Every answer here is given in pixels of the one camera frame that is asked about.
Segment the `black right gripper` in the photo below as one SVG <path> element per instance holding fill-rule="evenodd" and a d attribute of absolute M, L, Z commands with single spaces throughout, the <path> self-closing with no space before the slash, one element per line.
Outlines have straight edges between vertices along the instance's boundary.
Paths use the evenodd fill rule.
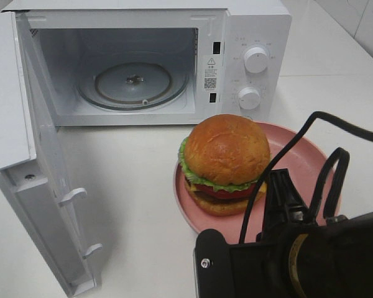
<path fill-rule="evenodd" d="M 306 219 L 308 207 L 286 168 L 270 172 L 262 231 L 256 237 L 261 248 L 290 248 L 297 236 L 317 227 Z"/>

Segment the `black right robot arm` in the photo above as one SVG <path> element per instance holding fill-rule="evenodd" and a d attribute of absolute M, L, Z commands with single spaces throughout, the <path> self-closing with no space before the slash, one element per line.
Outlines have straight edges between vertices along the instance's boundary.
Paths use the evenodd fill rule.
<path fill-rule="evenodd" d="M 269 175 L 261 243 L 264 276 L 275 297 L 373 297 L 373 212 L 316 215 L 285 169 Z"/>

